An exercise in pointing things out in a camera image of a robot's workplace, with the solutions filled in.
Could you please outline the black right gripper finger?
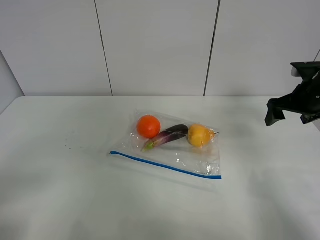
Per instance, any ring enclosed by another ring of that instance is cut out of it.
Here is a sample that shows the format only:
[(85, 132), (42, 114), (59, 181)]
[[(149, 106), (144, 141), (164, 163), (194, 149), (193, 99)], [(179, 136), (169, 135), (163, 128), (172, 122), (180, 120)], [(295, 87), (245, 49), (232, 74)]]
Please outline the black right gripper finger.
[(266, 126), (272, 126), (273, 124), (285, 120), (286, 117), (283, 113), (283, 106), (278, 99), (272, 98), (267, 103), (267, 114), (265, 117)]

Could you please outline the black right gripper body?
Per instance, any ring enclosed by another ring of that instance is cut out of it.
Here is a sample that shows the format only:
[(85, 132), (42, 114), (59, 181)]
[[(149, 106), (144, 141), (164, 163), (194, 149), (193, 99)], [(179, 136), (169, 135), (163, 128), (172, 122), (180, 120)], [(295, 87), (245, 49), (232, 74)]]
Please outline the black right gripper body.
[(284, 96), (282, 110), (301, 114), (302, 123), (308, 124), (320, 119), (320, 63), (292, 62), (292, 67), (302, 78), (294, 91)]

